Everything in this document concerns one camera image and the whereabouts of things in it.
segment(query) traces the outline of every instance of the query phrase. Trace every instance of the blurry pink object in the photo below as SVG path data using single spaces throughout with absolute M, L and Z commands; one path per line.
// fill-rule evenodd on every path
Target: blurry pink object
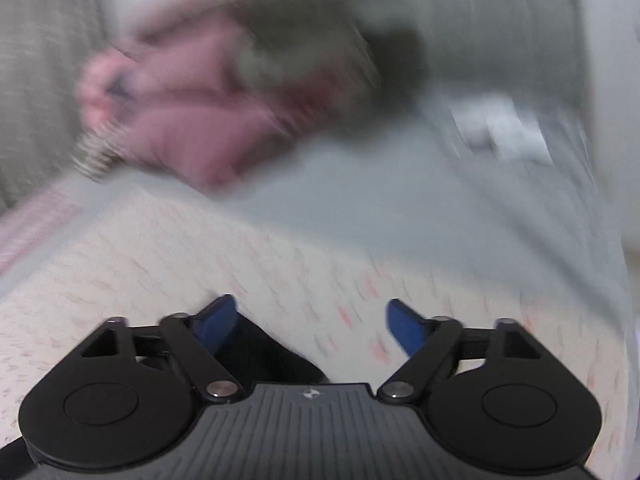
M 159 2 L 135 23 L 126 49 L 94 57 L 78 85 L 82 122 L 97 137 L 118 136 L 105 140 L 109 155 L 84 140 L 94 166 L 115 153 L 212 189 L 369 94 L 375 66 L 349 20 L 337 18 L 335 0 L 269 8 L 273 1 Z M 260 29 L 265 16 L 273 30 Z M 246 20 L 265 34 L 260 46 Z M 289 43 L 273 41 L 282 30 Z

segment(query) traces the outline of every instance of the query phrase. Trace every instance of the circular cap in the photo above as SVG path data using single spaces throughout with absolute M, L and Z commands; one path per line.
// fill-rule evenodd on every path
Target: circular cap
M 558 405 L 545 390 L 535 386 L 505 384 L 484 394 L 482 408 L 505 426 L 535 428 L 550 421 Z
M 238 392 L 238 385 L 232 381 L 216 381 L 207 386 L 207 393 L 214 397 L 230 397 Z
M 404 381 L 394 381 L 382 386 L 382 392 L 392 399 L 404 399 L 414 392 L 414 387 Z
M 138 394 L 123 384 L 82 386 L 65 400 L 65 413 L 79 424 L 106 426 L 127 418 L 138 406 Z

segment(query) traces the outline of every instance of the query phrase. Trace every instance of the black object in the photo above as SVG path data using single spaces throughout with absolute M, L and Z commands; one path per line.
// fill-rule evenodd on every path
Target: black object
M 591 478 L 597 402 L 523 327 L 387 314 L 410 358 L 375 397 L 319 385 L 230 296 L 156 327 L 111 319 L 24 399 L 22 465 L 5 448 L 0 479 Z

